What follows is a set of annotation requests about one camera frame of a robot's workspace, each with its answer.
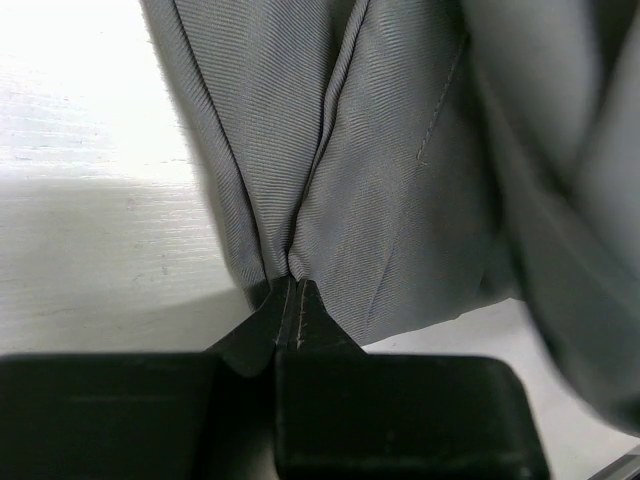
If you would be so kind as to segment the grey pleated skirt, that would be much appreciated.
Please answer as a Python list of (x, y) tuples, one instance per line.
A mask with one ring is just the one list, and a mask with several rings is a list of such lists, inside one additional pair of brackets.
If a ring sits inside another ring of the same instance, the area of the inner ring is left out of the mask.
[(635, 1), (147, 1), (253, 306), (312, 280), (355, 339), (524, 300), (639, 431)]

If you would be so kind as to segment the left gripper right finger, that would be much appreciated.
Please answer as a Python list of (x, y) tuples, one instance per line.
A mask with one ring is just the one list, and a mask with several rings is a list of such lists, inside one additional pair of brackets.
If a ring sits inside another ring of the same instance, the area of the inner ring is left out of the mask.
[(369, 354), (315, 283), (289, 299), (275, 355), (283, 479), (546, 479), (525, 389), (485, 356)]

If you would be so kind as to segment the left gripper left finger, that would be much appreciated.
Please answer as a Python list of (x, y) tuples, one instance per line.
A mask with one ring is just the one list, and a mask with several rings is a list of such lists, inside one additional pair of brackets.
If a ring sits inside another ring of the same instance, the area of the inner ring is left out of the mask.
[(5, 356), (5, 479), (213, 479), (269, 431), (276, 340), (296, 290), (202, 352)]

